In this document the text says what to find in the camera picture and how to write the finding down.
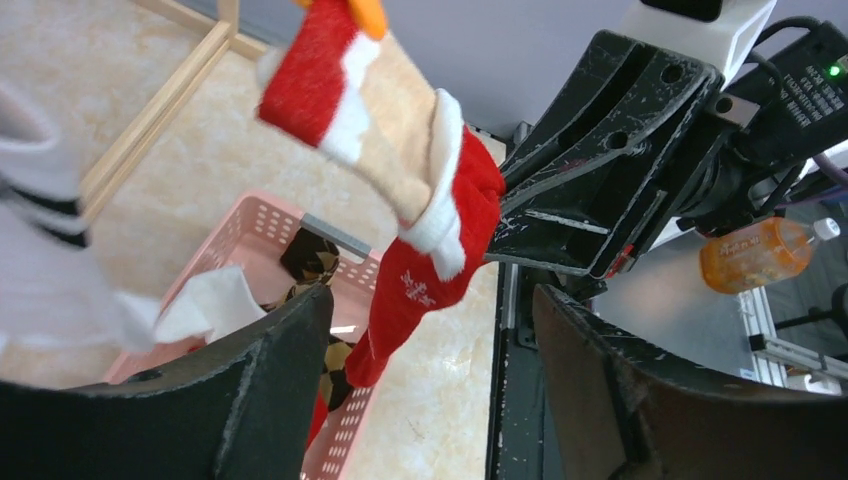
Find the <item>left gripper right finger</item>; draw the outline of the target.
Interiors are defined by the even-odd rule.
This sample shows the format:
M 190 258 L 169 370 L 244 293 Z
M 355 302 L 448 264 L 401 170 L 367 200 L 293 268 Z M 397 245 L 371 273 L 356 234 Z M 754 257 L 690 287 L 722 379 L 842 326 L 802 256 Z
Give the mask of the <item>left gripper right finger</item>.
M 568 479 L 843 479 L 847 401 L 678 357 L 539 285 L 532 316 Z

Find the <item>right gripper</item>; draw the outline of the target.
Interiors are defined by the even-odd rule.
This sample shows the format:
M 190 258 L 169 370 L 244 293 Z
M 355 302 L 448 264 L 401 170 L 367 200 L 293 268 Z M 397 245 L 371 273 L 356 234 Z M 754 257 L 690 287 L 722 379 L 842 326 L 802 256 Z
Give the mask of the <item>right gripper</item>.
M 599 279 L 671 220 L 707 237 L 769 216 L 847 137 L 847 39 L 809 29 L 725 85 L 717 68 L 597 33 L 502 172 L 491 260 Z

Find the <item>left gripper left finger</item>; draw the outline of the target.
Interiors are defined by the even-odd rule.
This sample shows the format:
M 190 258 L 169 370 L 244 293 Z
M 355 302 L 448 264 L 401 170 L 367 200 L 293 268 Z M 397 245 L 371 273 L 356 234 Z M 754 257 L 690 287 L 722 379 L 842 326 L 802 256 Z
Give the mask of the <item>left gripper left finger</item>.
M 5 479 L 296 479 L 333 314 L 324 286 L 126 382 L 1 386 Z

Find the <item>red christmas sock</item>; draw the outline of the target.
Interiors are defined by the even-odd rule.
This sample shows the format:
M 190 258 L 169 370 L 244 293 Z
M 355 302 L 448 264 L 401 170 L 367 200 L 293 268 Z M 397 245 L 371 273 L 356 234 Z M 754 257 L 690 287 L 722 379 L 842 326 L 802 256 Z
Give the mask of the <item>red christmas sock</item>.
M 327 403 L 324 400 L 323 395 L 321 393 L 319 393 L 316 396 L 316 400 L 315 400 L 315 404 L 314 404 L 314 408 L 313 408 L 313 415 L 312 415 L 309 435 L 308 435 L 308 438 L 307 438 L 307 441 L 306 441 L 306 449 L 310 448 L 313 441 L 315 440 L 315 438 L 318 436 L 318 434 L 322 430 L 322 428 L 323 428 L 323 426 L 326 422 L 328 413 L 329 413 L 329 410 L 328 410 Z
M 424 315 L 464 297 L 499 222 L 505 182 L 459 102 L 433 87 L 390 33 L 380 44 L 296 37 L 258 62 L 258 117 L 352 171 L 398 220 L 367 330 L 345 364 L 348 381 L 368 387 Z

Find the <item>orange bottle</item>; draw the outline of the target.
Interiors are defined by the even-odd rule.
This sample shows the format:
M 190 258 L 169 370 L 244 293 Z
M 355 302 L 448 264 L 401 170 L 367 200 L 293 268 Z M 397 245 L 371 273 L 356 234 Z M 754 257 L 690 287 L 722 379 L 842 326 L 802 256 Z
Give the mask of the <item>orange bottle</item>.
M 771 217 L 709 240 L 699 252 L 705 284 L 723 294 L 738 294 L 790 279 L 811 262 L 819 244 L 841 234 L 829 217 L 811 224 Z

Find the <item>pink plastic basket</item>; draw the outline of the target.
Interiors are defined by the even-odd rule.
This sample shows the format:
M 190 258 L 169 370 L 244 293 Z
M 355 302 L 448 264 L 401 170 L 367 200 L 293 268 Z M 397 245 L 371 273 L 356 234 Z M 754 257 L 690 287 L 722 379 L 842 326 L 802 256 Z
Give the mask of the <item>pink plastic basket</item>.
M 230 265 L 244 270 L 264 317 L 313 287 L 330 290 L 333 314 L 318 385 L 329 413 L 306 449 L 296 479 L 347 475 L 347 461 L 369 412 L 372 390 L 347 383 L 343 360 L 366 329 L 379 263 L 377 252 L 314 216 L 270 194 L 248 192 L 207 237 L 163 299 L 162 313 L 188 279 Z M 145 355 L 125 354 L 107 378 L 114 385 L 124 383 L 214 342 L 188 338 L 158 343 Z

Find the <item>striped white sock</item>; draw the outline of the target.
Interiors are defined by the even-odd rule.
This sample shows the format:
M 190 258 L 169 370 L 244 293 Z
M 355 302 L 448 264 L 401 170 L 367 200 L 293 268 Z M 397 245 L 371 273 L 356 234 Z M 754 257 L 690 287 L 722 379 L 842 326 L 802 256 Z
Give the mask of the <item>striped white sock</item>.
M 53 119 L 1 83 L 1 341 L 143 352 L 153 323 L 109 284 L 91 248 L 79 171 Z

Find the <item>wooden drying rack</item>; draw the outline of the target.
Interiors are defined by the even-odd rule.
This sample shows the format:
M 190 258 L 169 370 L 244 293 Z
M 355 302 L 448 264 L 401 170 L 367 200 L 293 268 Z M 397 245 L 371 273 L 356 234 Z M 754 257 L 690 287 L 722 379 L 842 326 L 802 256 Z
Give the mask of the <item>wooden drying rack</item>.
M 238 0 L 218 0 L 216 18 L 177 1 L 149 0 L 137 4 L 201 34 L 203 39 L 85 174 L 81 188 L 85 203 L 83 217 L 88 221 L 101 213 L 225 53 L 233 51 L 255 61 L 267 49 L 262 41 L 239 32 Z

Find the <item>orange clothes peg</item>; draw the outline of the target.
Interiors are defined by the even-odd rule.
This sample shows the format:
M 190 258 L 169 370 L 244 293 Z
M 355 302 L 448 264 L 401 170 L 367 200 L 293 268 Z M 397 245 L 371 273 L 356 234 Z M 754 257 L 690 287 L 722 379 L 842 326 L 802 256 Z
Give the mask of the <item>orange clothes peg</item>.
M 389 30 L 381 1 L 296 1 L 306 11 L 297 43 L 341 44 L 366 38 L 380 44 Z

